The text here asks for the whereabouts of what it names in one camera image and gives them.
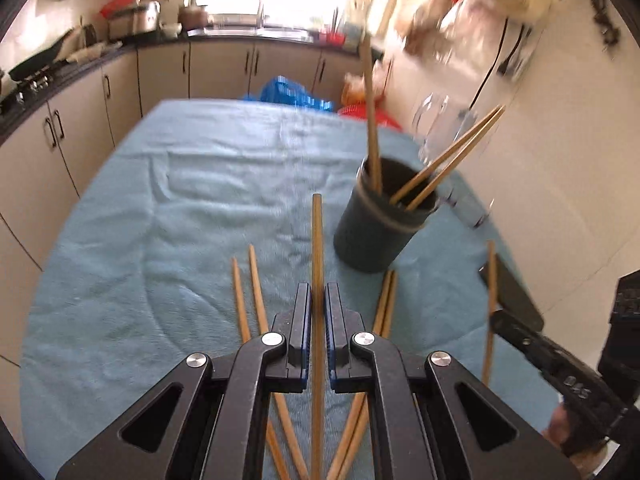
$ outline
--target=chopstick in cup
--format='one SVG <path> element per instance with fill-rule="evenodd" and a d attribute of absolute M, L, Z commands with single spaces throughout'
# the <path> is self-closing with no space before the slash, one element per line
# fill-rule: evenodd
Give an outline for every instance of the chopstick in cup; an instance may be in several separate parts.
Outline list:
<path fill-rule="evenodd" d="M 246 310 L 244 308 L 244 295 L 242 294 L 240 269 L 238 268 L 238 261 L 235 258 L 231 258 L 231 268 L 234 282 L 234 295 L 236 297 L 236 310 L 238 311 L 238 324 L 240 325 L 240 335 L 242 337 L 242 342 L 246 343 L 251 339 L 251 331 L 249 330 L 249 322 L 246 319 Z M 266 440 L 280 480 L 290 480 L 289 471 L 287 470 L 287 465 L 284 462 L 284 457 L 280 450 L 280 446 L 278 445 L 276 433 L 270 420 L 267 420 Z"/>
<path fill-rule="evenodd" d="M 469 154 L 469 152 L 476 146 L 480 140 L 484 137 L 484 135 L 494 126 L 498 119 L 500 119 L 501 115 L 504 113 L 504 106 L 501 106 L 498 111 L 486 122 L 486 124 L 480 128 L 478 133 L 475 134 L 469 140 L 469 142 L 465 145 L 464 148 L 450 161 L 449 164 L 446 165 L 444 170 L 440 172 L 440 174 L 434 178 L 427 187 L 425 187 L 419 194 L 416 196 L 409 205 L 406 207 L 407 211 L 415 210 L 422 201 L 427 198 L 435 189 L 438 187 L 444 178 L 451 173 L 451 171 L 456 169 L 456 166 L 462 162 L 462 160 Z"/>
<path fill-rule="evenodd" d="M 267 322 L 267 313 L 264 308 L 264 299 L 262 297 L 262 287 L 260 286 L 260 275 L 258 274 L 258 261 L 255 257 L 254 246 L 249 245 L 249 268 L 251 270 L 251 282 L 254 288 L 254 302 L 255 313 L 258 317 L 258 327 L 260 327 L 260 333 L 264 334 L 269 331 L 269 324 Z M 289 409 L 287 408 L 287 401 L 284 394 L 273 393 L 271 394 L 276 401 L 276 409 L 280 416 L 280 422 L 282 424 L 282 430 L 284 436 L 289 444 L 289 451 L 291 453 L 291 459 L 296 467 L 300 480 L 308 480 L 309 472 L 306 469 L 305 459 L 302 456 L 300 450 L 300 444 L 296 438 L 295 430 L 293 429 L 293 423 L 289 415 Z"/>
<path fill-rule="evenodd" d="M 393 271 L 391 270 L 385 272 L 385 277 L 382 280 L 382 290 L 380 290 L 378 307 L 376 308 L 376 317 L 373 322 L 374 334 L 379 334 L 382 330 L 382 324 L 385 319 L 386 303 L 389 297 L 389 286 L 391 283 L 392 273 Z M 331 467 L 329 468 L 329 472 L 327 473 L 326 480 L 336 480 L 338 478 L 338 475 L 340 474 L 340 469 L 342 468 L 342 464 L 347 455 L 351 439 L 353 438 L 353 433 L 356 430 L 356 425 L 358 423 L 358 418 L 360 417 L 360 411 L 362 409 L 364 400 L 365 394 L 362 392 L 357 393 L 353 396 L 349 416 L 347 417 L 347 422 L 345 423 L 344 429 L 342 430 L 340 443 L 338 444 L 338 449 L 335 451 L 334 460 L 331 462 Z"/>
<path fill-rule="evenodd" d="M 453 155 L 457 150 L 460 149 L 471 137 L 473 137 L 478 131 L 495 115 L 495 113 L 500 109 L 499 106 L 495 107 L 491 110 L 487 115 L 484 116 L 480 121 L 474 124 L 469 130 L 463 134 L 458 140 L 456 140 L 452 145 L 450 145 L 438 158 L 436 158 L 431 164 L 429 164 L 422 171 L 417 173 L 409 182 L 404 184 L 398 191 L 394 193 L 394 195 L 389 200 L 391 205 L 397 204 L 400 202 L 407 193 L 409 193 L 414 187 L 418 184 L 426 180 L 431 173 L 436 171 L 440 164 L 445 162 L 451 155 Z"/>
<path fill-rule="evenodd" d="M 487 289 L 489 300 L 487 303 L 486 346 L 484 347 L 484 360 L 482 361 L 482 384 L 484 386 L 489 385 L 491 367 L 494 361 L 494 331 L 491 330 L 491 315 L 495 312 L 495 306 L 498 303 L 498 267 L 495 257 L 495 242 L 488 240 L 486 248 L 488 253 Z"/>
<path fill-rule="evenodd" d="M 365 103 L 367 109 L 367 158 L 373 191 L 382 193 L 382 166 L 378 147 L 378 126 L 376 124 L 376 104 L 373 94 L 373 62 L 371 60 L 371 38 L 365 32 L 360 43 L 360 62 L 364 74 Z"/>
<path fill-rule="evenodd" d="M 322 480 L 324 456 L 324 253 L 322 195 L 315 193 L 311 214 L 311 480 Z"/>
<path fill-rule="evenodd" d="M 392 320 L 394 309 L 396 306 L 397 286 L 398 286 L 398 273 L 393 270 L 391 274 L 391 283 L 389 285 L 389 295 L 386 300 L 385 317 L 382 322 L 382 331 L 380 334 L 384 338 L 388 338 L 389 333 L 391 332 L 391 320 Z M 364 402 L 362 404 L 362 408 L 360 409 L 360 415 L 358 416 L 356 429 L 353 432 L 353 437 L 351 438 L 349 449 L 347 450 L 347 454 L 344 457 L 344 462 L 342 463 L 342 467 L 340 468 L 340 474 L 338 475 L 338 480 L 345 480 L 345 478 L 347 478 L 349 469 L 351 469 L 351 466 L 353 465 L 353 460 L 355 459 L 356 454 L 360 449 L 360 444 L 362 443 L 364 434 L 367 431 L 368 421 L 369 421 L 369 409 L 367 407 L 366 402 Z"/>

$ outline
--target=black cup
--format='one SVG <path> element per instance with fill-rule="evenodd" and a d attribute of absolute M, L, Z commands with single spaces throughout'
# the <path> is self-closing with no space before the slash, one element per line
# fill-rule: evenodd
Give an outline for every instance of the black cup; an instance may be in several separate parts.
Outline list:
<path fill-rule="evenodd" d="M 411 180 L 417 171 L 392 160 L 380 158 L 382 165 L 382 195 L 373 191 L 364 160 L 356 176 L 338 227 L 334 234 L 334 249 L 338 257 L 360 272 L 382 272 L 391 265 L 409 240 L 424 227 L 424 222 L 436 210 L 437 195 L 431 193 L 413 211 L 406 206 L 428 184 L 421 182 L 398 204 L 390 197 Z"/>

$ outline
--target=blue tablecloth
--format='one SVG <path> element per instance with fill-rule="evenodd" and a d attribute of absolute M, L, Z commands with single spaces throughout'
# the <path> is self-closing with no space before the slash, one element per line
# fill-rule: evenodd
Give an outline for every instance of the blue tablecloth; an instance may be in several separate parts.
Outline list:
<path fill-rule="evenodd" d="M 408 137 L 380 131 L 380 147 L 419 167 Z M 268 316 L 292 307 L 296 284 L 310 279 L 313 192 L 324 203 L 325 279 L 371 326 L 382 276 L 347 268 L 331 244 L 365 152 L 364 122 L 247 102 L 164 102 L 133 130 L 66 222 L 30 313 L 22 422 L 46 479 L 185 356 L 238 348 L 232 256 L 257 334 L 248 244 Z M 487 295 L 478 268 L 486 238 L 497 236 L 490 222 L 470 229 L 447 205 L 430 217 L 394 263 L 390 338 L 400 349 L 444 349 L 479 375 Z M 517 351 L 496 345 L 492 389 L 541 429 L 556 393 Z M 327 468 L 350 401 L 326 397 Z M 309 463 L 309 392 L 287 402 Z M 276 478 L 265 457 L 265 478 Z M 368 439 L 352 478 L 372 478 Z"/>

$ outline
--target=pot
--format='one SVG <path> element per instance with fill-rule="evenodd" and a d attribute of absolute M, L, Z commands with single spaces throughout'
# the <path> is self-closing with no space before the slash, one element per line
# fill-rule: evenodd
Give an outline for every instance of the pot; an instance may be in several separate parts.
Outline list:
<path fill-rule="evenodd" d="M 206 28 L 209 25 L 207 6 L 181 6 L 178 10 L 178 23 L 182 24 L 183 31 Z"/>
<path fill-rule="evenodd" d="M 149 2 L 135 4 L 122 10 L 117 10 L 108 19 L 109 40 L 115 41 L 127 36 L 144 34 L 158 28 L 160 3 Z"/>

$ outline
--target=silver screw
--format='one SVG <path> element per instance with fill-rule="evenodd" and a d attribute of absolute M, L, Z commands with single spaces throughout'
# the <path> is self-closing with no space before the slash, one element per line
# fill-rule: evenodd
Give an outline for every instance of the silver screw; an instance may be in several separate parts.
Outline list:
<path fill-rule="evenodd" d="M 267 332 L 262 336 L 262 342 L 267 346 L 276 346 L 282 343 L 282 336 L 277 332 Z"/>
<path fill-rule="evenodd" d="M 353 336 L 353 340 L 362 346 L 368 346 L 376 340 L 376 337 L 371 332 L 358 332 Z"/>
<path fill-rule="evenodd" d="M 191 354 L 187 357 L 187 366 L 190 366 L 191 368 L 200 368 L 206 362 L 207 356 L 200 352 L 196 352 L 195 354 Z"/>
<path fill-rule="evenodd" d="M 449 366 L 451 364 L 451 356 L 446 352 L 438 350 L 431 354 L 431 362 L 436 366 Z"/>

